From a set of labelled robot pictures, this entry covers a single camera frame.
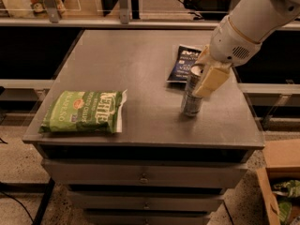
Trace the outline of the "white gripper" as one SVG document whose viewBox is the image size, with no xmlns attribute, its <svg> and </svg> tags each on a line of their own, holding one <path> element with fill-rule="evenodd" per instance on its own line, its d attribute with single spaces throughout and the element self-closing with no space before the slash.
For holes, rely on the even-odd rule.
<svg viewBox="0 0 300 225">
<path fill-rule="evenodd" d="M 234 67 L 247 63 L 260 49 L 262 44 L 244 36 L 232 23 L 229 15 L 225 16 L 213 31 L 209 45 L 200 53 L 193 72 L 200 76 L 196 82 L 193 96 L 208 98 L 230 77 L 228 67 L 210 67 L 212 57 L 222 63 L 231 63 Z"/>
</svg>

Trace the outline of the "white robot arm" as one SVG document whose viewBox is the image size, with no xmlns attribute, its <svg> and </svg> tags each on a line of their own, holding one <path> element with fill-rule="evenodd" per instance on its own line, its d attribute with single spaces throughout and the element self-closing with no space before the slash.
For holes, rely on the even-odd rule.
<svg viewBox="0 0 300 225">
<path fill-rule="evenodd" d="M 300 0 L 240 0 L 213 31 L 198 62 L 201 80 L 192 91 L 208 98 L 230 77 L 232 67 L 244 65 L 279 27 L 300 14 Z"/>
</svg>

